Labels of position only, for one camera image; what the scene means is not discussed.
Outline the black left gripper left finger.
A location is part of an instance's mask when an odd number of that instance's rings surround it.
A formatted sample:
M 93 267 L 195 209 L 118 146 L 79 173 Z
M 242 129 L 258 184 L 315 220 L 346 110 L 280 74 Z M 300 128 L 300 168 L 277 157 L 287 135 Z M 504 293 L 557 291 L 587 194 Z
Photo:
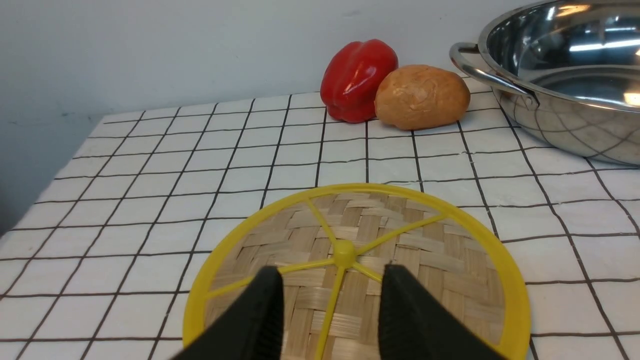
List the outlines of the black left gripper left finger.
M 284 285 L 262 267 L 246 289 L 174 360 L 279 360 L 284 338 Z

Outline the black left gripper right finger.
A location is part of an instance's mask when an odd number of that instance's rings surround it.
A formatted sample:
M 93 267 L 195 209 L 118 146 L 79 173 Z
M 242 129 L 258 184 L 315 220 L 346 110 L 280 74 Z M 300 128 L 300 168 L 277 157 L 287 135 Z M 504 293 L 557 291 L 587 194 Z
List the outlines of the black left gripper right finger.
M 503 360 L 400 264 L 381 282 L 378 350 L 382 360 Z

